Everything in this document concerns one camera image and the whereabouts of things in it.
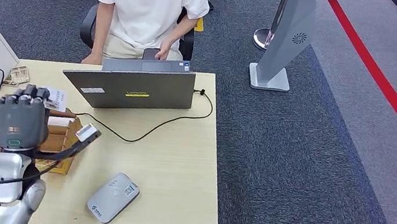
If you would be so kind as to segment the person's left hand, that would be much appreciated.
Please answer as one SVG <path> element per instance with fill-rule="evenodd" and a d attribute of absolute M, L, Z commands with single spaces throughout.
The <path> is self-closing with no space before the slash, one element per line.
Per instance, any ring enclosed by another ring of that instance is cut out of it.
<path fill-rule="evenodd" d="M 161 42 L 159 51 L 155 55 L 155 59 L 158 60 L 166 60 L 171 50 L 171 46 L 173 45 L 173 40 L 166 38 Z"/>

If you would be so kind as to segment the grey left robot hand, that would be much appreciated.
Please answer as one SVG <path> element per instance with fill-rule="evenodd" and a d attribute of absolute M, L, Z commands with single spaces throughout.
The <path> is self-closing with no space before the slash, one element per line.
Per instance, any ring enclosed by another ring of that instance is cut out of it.
<path fill-rule="evenodd" d="M 48 89 L 30 84 L 0 98 L 0 148 L 29 150 L 46 141 L 49 95 Z"/>

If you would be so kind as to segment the person's right hand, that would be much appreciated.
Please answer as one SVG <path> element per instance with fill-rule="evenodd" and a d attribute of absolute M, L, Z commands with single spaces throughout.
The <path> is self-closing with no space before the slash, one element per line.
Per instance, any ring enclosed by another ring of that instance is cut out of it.
<path fill-rule="evenodd" d="M 102 55 L 91 53 L 85 59 L 81 61 L 83 64 L 91 64 L 91 65 L 101 65 L 102 64 Z"/>

